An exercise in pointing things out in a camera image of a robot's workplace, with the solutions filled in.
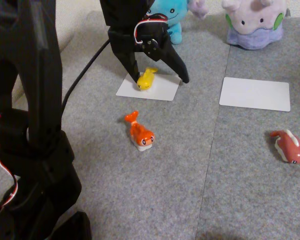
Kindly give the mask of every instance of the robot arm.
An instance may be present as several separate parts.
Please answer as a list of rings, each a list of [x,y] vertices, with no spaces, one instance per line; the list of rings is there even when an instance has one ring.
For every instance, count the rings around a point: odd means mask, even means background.
[[[137,82],[140,77],[135,52],[144,52],[154,61],[162,60],[184,83],[189,82],[185,63],[172,46],[167,17],[147,16],[154,0],[100,0],[111,48],[124,68]]]
[[[0,163],[20,177],[12,201],[0,207],[0,240],[47,238],[81,192],[74,153],[61,130],[62,63],[55,4],[0,0]],[[18,74],[28,111],[12,108]]]

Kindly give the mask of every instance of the orange toy fish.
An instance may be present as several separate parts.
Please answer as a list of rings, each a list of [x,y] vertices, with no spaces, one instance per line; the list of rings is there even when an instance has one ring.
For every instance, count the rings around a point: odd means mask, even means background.
[[[134,111],[133,113],[125,116],[124,120],[131,123],[131,140],[137,149],[143,152],[144,150],[152,147],[152,143],[155,140],[155,134],[137,122],[138,114],[138,111]]]
[[[278,137],[275,148],[285,162],[300,164],[300,138],[289,130],[274,131],[271,137]]]

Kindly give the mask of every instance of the yellow toy fish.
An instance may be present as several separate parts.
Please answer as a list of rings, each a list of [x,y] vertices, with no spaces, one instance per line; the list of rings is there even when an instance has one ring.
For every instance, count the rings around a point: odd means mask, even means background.
[[[155,79],[155,73],[158,72],[157,68],[147,67],[145,69],[145,73],[139,77],[138,81],[136,82],[138,88],[141,91],[148,90],[152,87],[152,83]]]

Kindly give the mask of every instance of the white wire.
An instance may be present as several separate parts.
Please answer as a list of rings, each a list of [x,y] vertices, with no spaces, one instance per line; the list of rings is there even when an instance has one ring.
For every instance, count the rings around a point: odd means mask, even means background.
[[[137,44],[142,44],[144,41],[138,41],[137,40],[137,36],[136,36],[136,32],[137,32],[137,28],[139,27],[139,25],[141,24],[147,24],[147,23],[167,23],[167,20],[159,20],[159,19],[146,19],[146,20],[142,20],[140,22],[138,22],[138,24],[135,26],[134,28],[134,32],[133,32],[133,36],[134,36],[134,40]]]
[[[1,163],[1,161],[0,161],[0,167],[3,168],[9,175],[11,175],[13,177],[13,181],[15,181],[15,188],[14,188],[13,192],[10,194],[9,199],[2,205],[2,206],[5,206],[8,203],[10,203],[12,201],[12,199],[14,199],[14,197],[16,196],[16,194],[18,192],[18,181],[17,181],[16,177]]]

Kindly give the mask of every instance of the white card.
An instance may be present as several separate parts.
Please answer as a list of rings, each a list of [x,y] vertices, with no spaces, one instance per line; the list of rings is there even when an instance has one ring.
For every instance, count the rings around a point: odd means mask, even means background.
[[[140,91],[135,81],[128,74],[123,80],[116,95],[138,99],[173,101],[180,81],[180,77],[176,75],[155,74],[152,87],[149,92],[146,92]]]
[[[225,77],[219,104],[290,112],[289,83]]]

